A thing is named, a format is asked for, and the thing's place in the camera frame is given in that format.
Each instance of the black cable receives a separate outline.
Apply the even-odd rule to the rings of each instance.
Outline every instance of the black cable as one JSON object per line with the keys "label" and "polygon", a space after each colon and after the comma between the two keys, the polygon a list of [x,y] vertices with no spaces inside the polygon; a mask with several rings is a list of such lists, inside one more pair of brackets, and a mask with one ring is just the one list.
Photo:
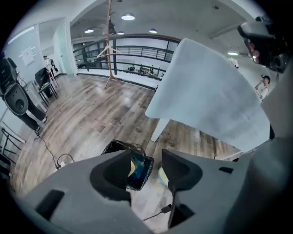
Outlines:
{"label": "black cable", "polygon": [[153,218],[153,217],[155,217],[155,216],[157,216],[157,215],[159,215],[159,214],[162,214],[162,213],[163,213],[163,211],[161,211],[160,213],[155,214],[155,215],[153,215],[153,216],[151,216],[151,217],[145,218],[145,219],[143,219],[142,221],[146,221],[146,220],[148,220],[148,219],[150,219],[150,218]]}
{"label": "black cable", "polygon": [[56,169],[59,169],[59,168],[61,167],[61,165],[59,164],[58,160],[59,160],[63,155],[68,155],[68,156],[70,156],[71,160],[75,163],[73,157],[72,157],[70,154],[62,154],[62,155],[60,155],[59,158],[57,159],[57,162],[55,162],[55,156],[54,156],[54,154],[51,152],[51,150],[48,149],[48,147],[47,147],[45,141],[44,141],[44,143],[45,143],[45,147],[46,147],[46,149],[51,153],[51,155],[52,155],[52,157],[53,157],[53,161],[54,161],[54,164],[55,164]]}
{"label": "black cable", "polygon": [[153,215],[153,216],[151,216],[151,217],[145,218],[145,219],[143,219],[142,221],[146,221],[146,220],[148,220],[148,219],[150,219],[150,218],[153,218],[153,217],[155,217],[155,216],[157,216],[157,215],[159,215],[159,214],[162,214],[162,213],[166,214],[166,213],[168,213],[168,212],[171,211],[171,208],[172,208],[172,205],[169,204],[169,205],[163,207],[163,208],[161,209],[161,212],[160,212],[160,213],[155,214],[155,215]]}
{"label": "black cable", "polygon": [[57,164],[59,165],[59,163],[58,163],[58,160],[61,158],[61,156],[63,156],[63,155],[68,155],[69,157],[71,157],[71,160],[75,163],[75,161],[73,160],[73,158],[72,158],[72,156],[70,155],[70,154],[62,154],[62,155],[60,155],[59,156],[59,158],[57,159]]}
{"label": "black cable", "polygon": [[24,88],[24,90],[27,92],[27,83],[24,81],[24,79],[23,78],[21,78],[20,76],[19,76],[19,74],[17,75],[17,77],[19,78],[19,79],[21,79],[21,81],[22,82],[24,82],[26,85],[25,85],[25,87],[23,87]]}
{"label": "black cable", "polygon": [[53,153],[51,152],[51,150],[48,149],[48,147],[47,147],[45,141],[44,141],[44,143],[45,143],[45,147],[46,147],[46,149],[52,154],[53,161],[54,161],[54,164],[55,164],[56,169],[59,169],[60,167],[56,164],[56,162],[55,162],[55,157],[54,157]]}

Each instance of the wooden floor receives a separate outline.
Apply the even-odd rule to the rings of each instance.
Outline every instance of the wooden floor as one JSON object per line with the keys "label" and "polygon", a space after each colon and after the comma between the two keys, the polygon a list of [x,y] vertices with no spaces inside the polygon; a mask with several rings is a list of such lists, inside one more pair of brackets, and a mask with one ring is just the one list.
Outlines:
{"label": "wooden floor", "polygon": [[[140,144],[146,154],[155,159],[143,189],[129,191],[132,209],[141,219],[172,203],[171,192],[157,179],[162,149],[208,158],[231,150],[231,146],[175,121],[169,122],[157,142],[150,141],[157,124],[157,119],[145,115],[154,95],[152,90],[128,83],[121,85],[117,81],[111,81],[104,90],[107,79],[88,75],[61,76],[57,81],[59,99],[51,100],[48,120],[41,131],[41,137],[55,156],[70,153],[75,161],[98,156],[112,139],[117,139]],[[19,196],[29,192],[55,169],[44,142],[34,141],[34,132],[28,128],[25,131],[27,143],[22,146],[11,181]],[[144,223],[156,233],[165,231],[169,214],[160,214]]]}

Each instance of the white cloth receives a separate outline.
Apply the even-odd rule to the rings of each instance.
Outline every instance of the white cloth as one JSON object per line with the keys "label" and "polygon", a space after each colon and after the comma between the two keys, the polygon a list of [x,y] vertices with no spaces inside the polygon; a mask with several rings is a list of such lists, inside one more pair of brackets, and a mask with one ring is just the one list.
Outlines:
{"label": "white cloth", "polygon": [[51,72],[51,68],[52,68],[51,60],[47,58],[45,60],[45,63],[46,63],[46,68],[49,70],[49,72]]}
{"label": "white cloth", "polygon": [[258,86],[257,91],[261,96],[261,100],[263,100],[269,92],[269,87],[261,84],[260,86]]}
{"label": "white cloth", "polygon": [[146,115],[182,122],[247,152],[269,139],[270,123],[260,103],[227,58],[185,38]]}

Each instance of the wooden coat rack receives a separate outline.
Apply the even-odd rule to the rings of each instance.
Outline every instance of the wooden coat rack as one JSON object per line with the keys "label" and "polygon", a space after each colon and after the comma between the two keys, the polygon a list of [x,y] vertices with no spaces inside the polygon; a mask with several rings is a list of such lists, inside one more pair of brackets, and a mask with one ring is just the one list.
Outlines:
{"label": "wooden coat rack", "polygon": [[[110,37],[110,35],[109,35],[109,20],[110,20],[111,5],[112,5],[112,0],[109,0],[108,15],[107,15],[107,38],[106,38],[106,44],[107,44],[108,47],[110,46],[110,43],[109,43],[109,37]],[[107,85],[108,85],[109,81],[111,81],[112,79],[117,80],[119,83],[122,83],[120,80],[118,80],[112,74],[111,57],[110,57],[110,49],[109,48],[107,48],[107,54],[108,54],[107,58],[108,58],[108,67],[109,67],[109,71],[110,71],[110,76],[108,78],[108,81],[107,81],[104,89],[107,88]]]}

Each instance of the black plastic bag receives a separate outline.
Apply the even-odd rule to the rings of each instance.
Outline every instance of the black plastic bag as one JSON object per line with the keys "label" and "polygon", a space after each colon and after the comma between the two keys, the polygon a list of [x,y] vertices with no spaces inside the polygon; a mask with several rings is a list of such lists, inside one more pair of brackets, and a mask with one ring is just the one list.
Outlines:
{"label": "black plastic bag", "polygon": [[145,151],[140,145],[112,140],[102,154],[126,149],[131,150],[131,160],[137,166],[135,171],[127,178],[127,188],[140,191],[151,174],[154,164],[154,159],[146,156]]}

